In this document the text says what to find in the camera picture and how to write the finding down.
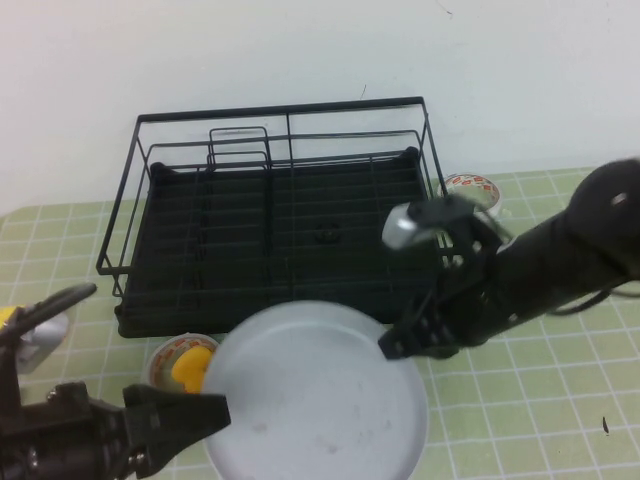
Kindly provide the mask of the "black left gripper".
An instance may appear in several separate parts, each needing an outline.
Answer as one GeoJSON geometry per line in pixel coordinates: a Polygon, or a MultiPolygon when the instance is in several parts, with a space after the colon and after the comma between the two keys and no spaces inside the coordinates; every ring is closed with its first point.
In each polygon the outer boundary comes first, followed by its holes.
{"type": "Polygon", "coordinates": [[[31,405],[21,403],[17,390],[3,392],[1,477],[125,479],[131,468],[135,473],[158,473],[202,436],[231,424],[227,399],[221,394],[167,392],[136,384],[123,390],[123,399],[132,433],[180,433],[152,439],[131,452],[124,409],[91,398],[81,382],[59,385],[46,401],[31,405]]]}

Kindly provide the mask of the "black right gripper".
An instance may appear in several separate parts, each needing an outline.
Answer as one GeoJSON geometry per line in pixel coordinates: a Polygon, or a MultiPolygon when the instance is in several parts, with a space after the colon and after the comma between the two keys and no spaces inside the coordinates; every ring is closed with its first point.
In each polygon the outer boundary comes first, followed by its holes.
{"type": "Polygon", "coordinates": [[[497,332],[497,301],[488,292],[491,269],[511,235],[493,220],[447,219],[437,226],[461,261],[447,267],[438,284],[429,282],[418,290],[401,319],[379,338],[387,360],[445,360],[486,343],[497,332]]]}

